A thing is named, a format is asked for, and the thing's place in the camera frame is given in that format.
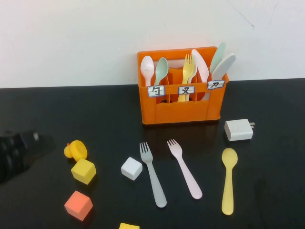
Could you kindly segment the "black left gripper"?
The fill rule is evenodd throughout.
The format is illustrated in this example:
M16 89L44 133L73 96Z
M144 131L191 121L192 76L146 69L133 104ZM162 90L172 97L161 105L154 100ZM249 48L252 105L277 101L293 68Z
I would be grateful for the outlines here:
M0 137L0 183L5 183L26 170L24 156L33 153L40 145L39 134L34 130Z

